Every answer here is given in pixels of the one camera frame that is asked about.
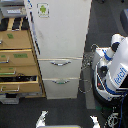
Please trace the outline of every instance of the freezer drawer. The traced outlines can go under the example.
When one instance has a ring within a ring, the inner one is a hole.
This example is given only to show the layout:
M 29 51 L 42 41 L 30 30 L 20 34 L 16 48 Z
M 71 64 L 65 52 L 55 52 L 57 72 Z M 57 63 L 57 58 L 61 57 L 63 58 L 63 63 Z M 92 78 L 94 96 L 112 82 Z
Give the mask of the freezer drawer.
M 0 77 L 14 77 L 14 76 L 35 76 L 38 75 L 36 65 L 34 66 L 12 66 L 0 67 Z
M 0 66 L 35 65 L 32 50 L 0 50 Z
M 42 78 L 80 77 L 82 59 L 38 61 Z
M 0 32 L 0 42 L 0 49 L 31 48 L 26 30 Z
M 47 99 L 77 98 L 79 79 L 43 80 Z
M 27 93 L 27 92 L 40 92 L 38 77 L 35 80 L 30 80 L 26 82 L 24 81 L 0 82 L 0 93 Z

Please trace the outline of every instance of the metal handle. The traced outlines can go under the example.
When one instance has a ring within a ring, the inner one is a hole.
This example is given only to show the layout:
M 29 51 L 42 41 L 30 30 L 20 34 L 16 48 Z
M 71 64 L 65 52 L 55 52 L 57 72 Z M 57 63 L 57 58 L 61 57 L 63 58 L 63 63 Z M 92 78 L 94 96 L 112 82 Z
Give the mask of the metal handle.
M 14 72 L 7 72 L 7 73 L 0 73 L 0 75 L 15 75 L 16 71 Z
M 0 64 L 5 64 L 5 63 L 9 63 L 9 59 L 7 59 L 7 61 L 1 61 Z
M 71 61 L 67 61 L 67 62 L 64 62 L 64 63 L 56 63 L 56 62 L 51 62 L 51 64 L 54 64 L 54 65 L 57 65 L 57 66 L 64 66 L 64 65 L 66 65 L 66 64 L 69 64 L 69 63 L 71 63 Z
M 4 88 L 5 86 L 2 86 L 1 87 L 1 92 L 19 92 L 19 89 L 20 89 L 20 87 L 18 86 L 18 89 L 17 90 L 6 90 L 6 91 L 3 91 L 3 88 Z
M 56 84 L 66 84 L 66 83 L 68 83 L 70 81 L 69 80 L 56 80 L 56 81 L 52 81 L 52 82 L 54 82 Z
M 34 20 L 33 20 L 33 15 L 32 15 L 32 12 L 30 12 L 30 17 L 31 17 L 31 22 L 32 22 L 32 31 L 33 31 L 33 36 L 34 36 L 34 42 L 36 44 L 36 48 L 38 50 L 38 53 L 40 55 L 40 48 L 39 48 L 39 45 L 38 45 L 38 42 L 37 42 L 37 36 L 36 36 L 36 30 L 35 30 L 35 25 L 34 25 Z

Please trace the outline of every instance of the white robot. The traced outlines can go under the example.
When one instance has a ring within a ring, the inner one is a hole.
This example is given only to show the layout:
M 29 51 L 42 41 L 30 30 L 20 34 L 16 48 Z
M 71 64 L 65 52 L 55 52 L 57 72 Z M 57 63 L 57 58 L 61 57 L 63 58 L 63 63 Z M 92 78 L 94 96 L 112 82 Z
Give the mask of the white robot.
M 128 37 L 112 36 L 111 47 L 96 48 L 92 69 L 95 96 L 114 105 L 128 90 Z

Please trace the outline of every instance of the label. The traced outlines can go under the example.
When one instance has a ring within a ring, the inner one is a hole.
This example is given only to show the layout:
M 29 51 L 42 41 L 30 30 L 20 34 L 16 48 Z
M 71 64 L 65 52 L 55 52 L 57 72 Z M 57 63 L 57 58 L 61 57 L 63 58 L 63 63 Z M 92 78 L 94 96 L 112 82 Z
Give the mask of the label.
M 13 54 L 13 55 L 14 55 L 14 58 L 28 58 L 26 53 L 23 53 L 23 54 Z
M 37 4 L 39 17 L 49 17 L 49 5 L 46 3 Z
M 13 39 L 14 38 L 12 34 L 7 34 L 7 36 L 8 36 L 9 39 Z
M 1 55 L 1 58 L 6 58 L 6 56 L 5 55 Z
M 117 86 L 117 87 L 120 87 L 121 84 L 123 83 L 125 77 L 127 76 L 128 74 L 128 71 L 125 67 L 123 67 L 122 64 L 119 65 L 119 67 L 117 68 L 117 71 L 115 72 L 112 80 L 114 82 L 114 84 Z
M 15 10 L 7 10 L 8 14 L 20 14 L 20 9 L 15 9 Z

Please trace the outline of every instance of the sticker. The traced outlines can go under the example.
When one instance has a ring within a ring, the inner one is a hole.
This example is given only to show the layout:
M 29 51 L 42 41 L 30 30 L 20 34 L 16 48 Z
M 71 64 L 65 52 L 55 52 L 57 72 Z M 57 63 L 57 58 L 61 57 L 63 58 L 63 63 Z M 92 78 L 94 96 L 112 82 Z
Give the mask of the sticker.
M 14 38 L 12 34 L 7 34 L 7 36 L 8 36 L 9 39 L 13 39 Z
M 6 58 L 6 56 L 5 55 L 1 55 L 1 58 Z
M 20 9 L 7 10 L 8 14 L 20 14 Z
M 26 53 L 24 53 L 24 54 L 13 54 L 13 55 L 14 55 L 14 58 L 28 58 Z
M 37 4 L 38 8 L 38 15 L 39 17 L 49 17 L 49 5 L 44 4 Z
M 26 9 L 24 7 L 20 9 L 20 12 L 21 15 L 27 15 Z

